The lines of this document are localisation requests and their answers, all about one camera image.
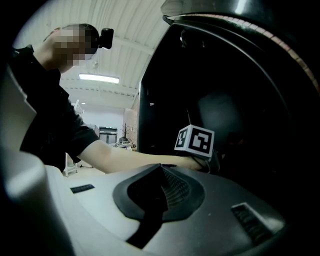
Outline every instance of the short sleeve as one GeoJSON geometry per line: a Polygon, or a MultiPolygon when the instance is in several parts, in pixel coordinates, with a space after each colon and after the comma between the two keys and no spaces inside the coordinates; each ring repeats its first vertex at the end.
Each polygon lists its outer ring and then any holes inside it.
{"type": "Polygon", "coordinates": [[[67,136],[65,151],[70,155],[75,163],[78,163],[80,159],[77,158],[77,156],[80,155],[91,143],[99,140],[99,137],[95,131],[92,128],[87,127],[83,122],[83,119],[75,113],[74,107],[71,105],[70,101],[68,101],[67,108],[67,119],[68,121],[72,121],[72,123],[69,123],[70,134],[67,136]]]}

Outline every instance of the black rubber pad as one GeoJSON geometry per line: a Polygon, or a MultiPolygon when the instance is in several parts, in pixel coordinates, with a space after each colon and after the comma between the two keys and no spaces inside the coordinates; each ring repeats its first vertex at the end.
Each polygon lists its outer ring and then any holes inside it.
{"type": "Polygon", "coordinates": [[[83,185],[83,186],[76,186],[76,187],[72,187],[70,188],[72,193],[80,193],[80,192],[83,192],[83,191],[87,191],[87,190],[91,190],[91,189],[94,189],[95,187],[91,184],[88,184],[88,185],[83,185]]]}

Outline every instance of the black strap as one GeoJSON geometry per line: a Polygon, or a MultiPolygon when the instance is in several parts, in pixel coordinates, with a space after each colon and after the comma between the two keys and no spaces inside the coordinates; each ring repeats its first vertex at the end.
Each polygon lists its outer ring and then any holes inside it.
{"type": "Polygon", "coordinates": [[[162,211],[146,212],[138,230],[126,242],[140,249],[145,247],[161,228],[162,215],[162,211]]]}

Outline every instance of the white cube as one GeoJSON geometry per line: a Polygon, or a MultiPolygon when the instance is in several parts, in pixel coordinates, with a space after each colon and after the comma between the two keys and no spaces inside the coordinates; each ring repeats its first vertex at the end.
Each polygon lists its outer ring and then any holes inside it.
{"type": "Polygon", "coordinates": [[[187,151],[211,158],[214,149],[215,132],[192,124],[181,129],[174,150],[187,151]]]}

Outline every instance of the ceiling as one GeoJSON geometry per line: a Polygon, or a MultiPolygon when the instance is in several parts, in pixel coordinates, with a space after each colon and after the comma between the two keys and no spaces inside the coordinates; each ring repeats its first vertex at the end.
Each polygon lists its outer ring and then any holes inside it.
{"type": "Polygon", "coordinates": [[[60,85],[72,102],[131,108],[143,73],[169,25],[160,11],[164,0],[52,0],[25,24],[14,47],[32,44],[36,50],[52,30],[67,24],[89,23],[100,32],[114,29],[110,50],[98,49],[61,75],[60,85]],[[119,78],[119,84],[79,80],[80,73],[119,78]]]}

